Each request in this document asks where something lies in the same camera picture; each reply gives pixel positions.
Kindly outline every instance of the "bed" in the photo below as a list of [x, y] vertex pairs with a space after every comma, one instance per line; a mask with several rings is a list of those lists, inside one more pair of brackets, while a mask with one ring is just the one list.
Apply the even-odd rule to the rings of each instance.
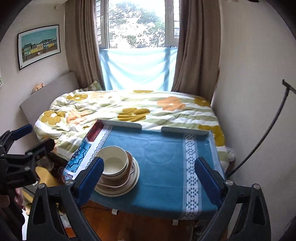
[[100, 91], [94, 82], [79, 89], [73, 72], [45, 85], [20, 108], [34, 126], [38, 139], [54, 139], [54, 153], [69, 160], [97, 119], [130, 121], [143, 129], [162, 126], [211, 130], [221, 165], [226, 171], [228, 154], [217, 117], [205, 99], [166, 91]]

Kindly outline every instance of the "plush toy on headboard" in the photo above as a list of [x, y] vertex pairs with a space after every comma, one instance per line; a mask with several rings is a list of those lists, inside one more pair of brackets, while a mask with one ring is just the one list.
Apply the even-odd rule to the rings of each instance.
[[41, 82], [40, 84], [37, 84], [34, 86], [34, 88], [32, 89], [32, 93], [35, 93], [37, 90], [40, 90], [42, 87], [44, 87], [44, 84]]

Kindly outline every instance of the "painting of houses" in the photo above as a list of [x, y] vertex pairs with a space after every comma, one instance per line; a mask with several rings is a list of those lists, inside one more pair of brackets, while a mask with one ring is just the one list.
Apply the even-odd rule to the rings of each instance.
[[20, 69], [60, 52], [59, 25], [35, 28], [18, 34]]

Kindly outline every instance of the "stack of dishes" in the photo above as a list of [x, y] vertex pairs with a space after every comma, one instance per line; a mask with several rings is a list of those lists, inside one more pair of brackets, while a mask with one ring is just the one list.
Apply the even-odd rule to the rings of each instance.
[[107, 146], [96, 156], [104, 160], [104, 171], [95, 191], [108, 197], [128, 193], [137, 184], [140, 168], [132, 154], [118, 146]]

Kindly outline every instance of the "wooden floor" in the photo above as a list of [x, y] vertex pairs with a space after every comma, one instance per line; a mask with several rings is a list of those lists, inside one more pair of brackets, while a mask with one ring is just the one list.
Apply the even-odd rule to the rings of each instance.
[[[180, 220], [172, 226], [172, 220], [141, 217], [135, 214], [118, 212], [113, 215], [110, 209], [89, 201], [82, 207], [83, 213], [102, 241], [117, 241], [118, 233], [130, 229], [129, 241], [191, 241], [192, 222]], [[66, 229], [69, 237], [75, 237], [72, 229]]]

